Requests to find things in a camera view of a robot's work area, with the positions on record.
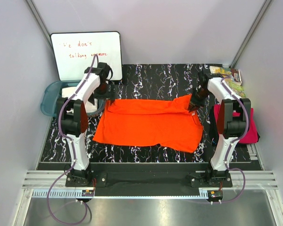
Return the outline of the left connector box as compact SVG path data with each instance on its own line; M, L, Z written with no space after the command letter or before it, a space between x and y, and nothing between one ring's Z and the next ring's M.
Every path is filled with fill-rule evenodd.
M93 197L94 192L94 189L84 189L82 190L82 197Z

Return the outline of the yellow paperback book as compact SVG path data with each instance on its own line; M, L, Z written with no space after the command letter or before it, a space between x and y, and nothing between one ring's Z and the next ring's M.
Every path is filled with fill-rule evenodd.
M229 79L226 79L227 82L233 82L238 86L242 85L241 72L238 69L224 68L218 66L210 66L209 69L211 73L218 73L221 74L223 77L230 77Z

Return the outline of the right connector box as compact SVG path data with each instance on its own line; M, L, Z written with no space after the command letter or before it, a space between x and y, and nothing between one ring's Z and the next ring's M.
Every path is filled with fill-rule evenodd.
M211 190L208 191L208 202L210 204L213 203L222 203L222 199L223 199L223 191L222 190Z

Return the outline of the connector box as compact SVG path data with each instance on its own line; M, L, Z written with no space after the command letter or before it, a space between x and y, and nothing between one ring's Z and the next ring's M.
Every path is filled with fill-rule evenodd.
M210 204L213 203L222 203L222 199L223 199L223 191L222 190L211 190L208 191L208 202Z
M82 190L82 197L93 197L94 192L94 189L84 189Z

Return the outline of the white whiteboard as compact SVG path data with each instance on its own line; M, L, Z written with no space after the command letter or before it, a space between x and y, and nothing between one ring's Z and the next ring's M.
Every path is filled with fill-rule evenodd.
M94 55L112 68L112 81L123 79L119 32L53 33L50 39L61 81L81 80Z

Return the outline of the white t shirt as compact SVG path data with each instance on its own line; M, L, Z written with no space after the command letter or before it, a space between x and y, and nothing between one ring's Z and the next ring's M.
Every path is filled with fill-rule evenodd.
M62 97L70 97L76 87L67 87L62 89ZM94 99L94 104L92 104L89 100L85 104L85 109L87 113L95 112L98 109L98 100Z

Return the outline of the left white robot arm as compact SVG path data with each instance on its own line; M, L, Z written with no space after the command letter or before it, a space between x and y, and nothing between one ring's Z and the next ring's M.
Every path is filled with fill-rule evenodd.
M82 80L69 97L57 99L57 119L60 135L68 143L71 155L70 169L65 171L67 186L88 186L95 182L85 147L85 133L88 128L87 102L95 99L110 101L116 99L114 85L107 81L112 78L111 67L104 62L85 70Z

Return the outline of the orange t shirt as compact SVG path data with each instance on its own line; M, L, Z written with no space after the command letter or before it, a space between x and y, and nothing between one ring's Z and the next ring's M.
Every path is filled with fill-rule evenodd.
M93 140L120 146L161 145L193 153L202 139L203 126L197 112L188 110L190 98L117 99L105 107Z

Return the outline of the teal plastic bin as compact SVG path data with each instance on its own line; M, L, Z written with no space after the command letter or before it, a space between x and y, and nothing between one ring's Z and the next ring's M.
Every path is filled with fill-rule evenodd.
M67 87L76 87L80 80L56 81L51 83L44 91L43 100L40 105L41 112L49 117L57 116L56 102L62 97L62 89ZM87 113L90 117L99 115L105 107L105 101L98 99L98 109L95 112Z

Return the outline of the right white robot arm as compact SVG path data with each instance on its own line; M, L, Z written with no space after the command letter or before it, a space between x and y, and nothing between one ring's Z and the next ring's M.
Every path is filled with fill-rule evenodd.
M249 130L251 101L242 98L226 84L226 77L203 69L198 74L199 82L192 91L189 111L196 111L204 106L205 99L212 94L220 103L216 122L219 140L204 176L199 180L208 186L218 187L230 182L229 162L238 142Z

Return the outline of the green paperback book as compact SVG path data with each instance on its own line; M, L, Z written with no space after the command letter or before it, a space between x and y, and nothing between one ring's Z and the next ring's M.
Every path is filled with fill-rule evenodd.
M242 98L246 98L246 94L244 92L243 86L238 85L238 84L231 82L231 81L229 81L227 84L236 95L238 95Z

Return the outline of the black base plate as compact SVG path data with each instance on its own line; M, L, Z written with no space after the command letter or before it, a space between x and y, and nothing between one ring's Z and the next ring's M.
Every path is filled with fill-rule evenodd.
M87 179L67 175L67 187L95 186L97 197L199 195L200 188L233 186L230 173L208 178L208 163L91 163Z

